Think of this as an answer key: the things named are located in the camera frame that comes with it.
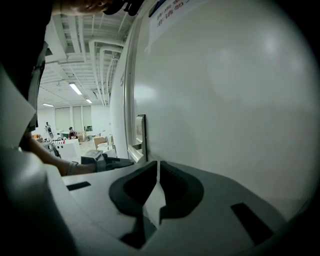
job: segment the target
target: paper sign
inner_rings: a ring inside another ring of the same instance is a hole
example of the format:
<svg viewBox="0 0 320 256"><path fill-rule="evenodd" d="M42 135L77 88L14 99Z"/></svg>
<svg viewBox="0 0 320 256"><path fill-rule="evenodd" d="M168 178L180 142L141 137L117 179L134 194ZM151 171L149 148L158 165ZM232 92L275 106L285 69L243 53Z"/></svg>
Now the paper sign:
<svg viewBox="0 0 320 256"><path fill-rule="evenodd" d="M209 0L167 0L150 18L148 47L178 20L207 2Z"/></svg>

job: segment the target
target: fluorescent light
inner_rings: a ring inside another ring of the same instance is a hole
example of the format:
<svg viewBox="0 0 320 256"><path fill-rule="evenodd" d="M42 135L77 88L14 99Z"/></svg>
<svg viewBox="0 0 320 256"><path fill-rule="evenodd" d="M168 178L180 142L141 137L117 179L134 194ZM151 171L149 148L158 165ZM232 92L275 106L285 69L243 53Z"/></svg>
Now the fluorescent light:
<svg viewBox="0 0 320 256"><path fill-rule="evenodd" d="M69 83L69 85L71 86L71 88L78 94L81 95L81 91L79 91L78 87L76 87L76 85L74 83Z"/></svg>

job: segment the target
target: black sleeve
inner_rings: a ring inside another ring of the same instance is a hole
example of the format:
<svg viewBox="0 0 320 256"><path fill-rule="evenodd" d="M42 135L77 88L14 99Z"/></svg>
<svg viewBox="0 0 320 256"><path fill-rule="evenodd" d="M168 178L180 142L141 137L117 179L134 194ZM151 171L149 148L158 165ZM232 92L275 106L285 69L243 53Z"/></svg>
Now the black sleeve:
<svg viewBox="0 0 320 256"><path fill-rule="evenodd" d="M43 49L52 0L1 3L1 61L21 94L28 99L31 74Z"/></svg>

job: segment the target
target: ceiling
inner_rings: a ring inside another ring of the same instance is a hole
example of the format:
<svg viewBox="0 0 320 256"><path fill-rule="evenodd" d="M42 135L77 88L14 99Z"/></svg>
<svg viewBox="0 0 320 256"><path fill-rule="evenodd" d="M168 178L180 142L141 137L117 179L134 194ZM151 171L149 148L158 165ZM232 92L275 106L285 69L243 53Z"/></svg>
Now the ceiling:
<svg viewBox="0 0 320 256"><path fill-rule="evenodd" d="M46 53L46 65L39 88L38 109L47 108L43 104L50 104L55 107L84 105L88 104L86 99L90 99L93 104L102 104L90 58L89 40L103 37L123 43L134 19L135 16L126 15L123 10L114 15L100 13L83 17L65 15L51 17L45 34L45 41L48 43L49 50ZM110 46L110 44L101 42L95 43L95 66L99 88L102 87L99 72L99 50L101 46L107 45ZM110 69L111 86L115 65L118 62L116 59L120 56L120 53L104 52L104 84L106 84L107 70L112 56L116 58ZM69 83L75 83L82 95L76 94ZM105 104L108 105L106 86L104 86L104 92L106 95Z"/></svg>

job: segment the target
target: cardboard box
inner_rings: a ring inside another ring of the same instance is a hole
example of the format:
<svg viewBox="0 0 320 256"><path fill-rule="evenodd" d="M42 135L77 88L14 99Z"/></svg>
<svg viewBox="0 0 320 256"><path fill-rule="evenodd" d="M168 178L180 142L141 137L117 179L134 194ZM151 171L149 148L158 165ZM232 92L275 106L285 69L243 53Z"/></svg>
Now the cardboard box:
<svg viewBox="0 0 320 256"><path fill-rule="evenodd" d="M99 144L107 142L107 137L96 136L94 137L93 141L94 141L95 149L97 150Z"/></svg>

